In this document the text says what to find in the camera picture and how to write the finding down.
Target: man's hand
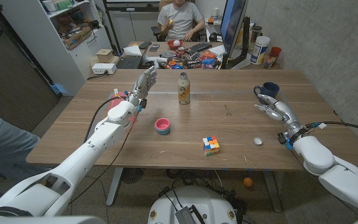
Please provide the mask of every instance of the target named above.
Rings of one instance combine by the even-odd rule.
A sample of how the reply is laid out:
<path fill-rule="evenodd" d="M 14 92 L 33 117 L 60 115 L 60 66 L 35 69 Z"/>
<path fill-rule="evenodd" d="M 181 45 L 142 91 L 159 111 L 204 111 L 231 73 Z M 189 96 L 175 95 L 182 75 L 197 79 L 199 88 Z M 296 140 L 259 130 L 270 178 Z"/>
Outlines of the man's hand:
<path fill-rule="evenodd" d="M 187 32 L 187 33 L 185 34 L 185 36 L 183 37 L 183 41 L 184 41 L 184 42 L 190 41 L 190 40 L 191 40 L 191 37 L 193 36 L 194 33 L 195 33 L 195 32 L 194 32 L 194 29 L 192 29 L 192 30 L 190 30 L 189 32 Z"/>
<path fill-rule="evenodd" d="M 171 20 L 171 19 L 169 19 L 169 20 L 167 21 L 167 24 L 165 25 L 166 29 L 167 29 L 167 30 L 172 29 L 172 28 L 173 28 L 173 24 L 174 24 L 174 21 Z"/>

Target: orange ball on floor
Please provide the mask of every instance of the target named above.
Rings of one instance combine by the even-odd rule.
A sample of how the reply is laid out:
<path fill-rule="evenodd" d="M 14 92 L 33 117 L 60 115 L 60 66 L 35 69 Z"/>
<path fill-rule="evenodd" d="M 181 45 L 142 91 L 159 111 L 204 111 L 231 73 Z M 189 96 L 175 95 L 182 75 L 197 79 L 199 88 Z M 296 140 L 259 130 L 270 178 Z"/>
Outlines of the orange ball on floor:
<path fill-rule="evenodd" d="M 244 178 L 244 185 L 247 187 L 252 186 L 252 179 L 249 177 Z"/>

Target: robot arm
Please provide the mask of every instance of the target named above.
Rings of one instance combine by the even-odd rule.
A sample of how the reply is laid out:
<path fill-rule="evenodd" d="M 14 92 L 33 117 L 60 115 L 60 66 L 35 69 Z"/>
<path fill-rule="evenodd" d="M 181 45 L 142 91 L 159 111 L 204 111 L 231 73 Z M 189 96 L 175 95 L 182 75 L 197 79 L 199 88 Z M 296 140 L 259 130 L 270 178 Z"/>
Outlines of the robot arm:
<path fill-rule="evenodd" d="M 287 140 L 289 149 L 294 149 L 304 158 L 305 169 L 318 176 L 321 185 L 330 193 L 358 208 L 358 167 L 334 156 L 316 137 L 308 135 L 295 113 L 285 103 L 267 95 L 259 94 L 258 97 L 268 105 L 255 107 L 281 122 L 287 130 L 281 136 Z"/>
<path fill-rule="evenodd" d="M 135 81 L 127 101 L 120 102 L 100 121 L 94 134 L 56 168 L 29 177 L 13 186 L 0 198 L 0 216 L 12 215 L 52 217 L 61 215 L 69 204 L 82 178 L 92 168 L 100 155 L 116 143 L 124 130 L 131 126 L 140 102 L 154 85 L 157 72 L 150 67 Z M 51 187 L 41 184 L 53 180 Z"/>

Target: rubik's cube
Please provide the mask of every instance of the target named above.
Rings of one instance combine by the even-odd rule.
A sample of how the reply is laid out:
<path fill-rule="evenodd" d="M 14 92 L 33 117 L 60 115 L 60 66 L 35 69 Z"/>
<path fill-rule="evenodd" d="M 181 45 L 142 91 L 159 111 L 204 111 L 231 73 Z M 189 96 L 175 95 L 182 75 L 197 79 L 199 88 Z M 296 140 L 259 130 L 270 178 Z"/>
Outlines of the rubik's cube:
<path fill-rule="evenodd" d="M 218 140 L 215 136 L 203 138 L 203 149 L 206 156 L 212 156 L 219 152 Z"/>

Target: monitor stand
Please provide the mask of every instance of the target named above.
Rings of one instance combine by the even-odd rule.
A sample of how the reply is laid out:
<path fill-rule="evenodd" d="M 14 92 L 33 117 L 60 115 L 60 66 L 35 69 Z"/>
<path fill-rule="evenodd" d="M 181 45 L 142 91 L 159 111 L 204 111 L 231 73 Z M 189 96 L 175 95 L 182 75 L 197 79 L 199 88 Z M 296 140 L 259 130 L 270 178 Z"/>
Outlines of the monitor stand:
<path fill-rule="evenodd" d="M 240 56 L 231 60 L 226 64 L 225 69 L 230 69 L 236 66 L 238 63 L 242 62 L 247 58 L 248 54 L 248 42 L 249 42 L 249 17 L 244 18 L 244 30 L 242 32 L 242 50 Z"/>

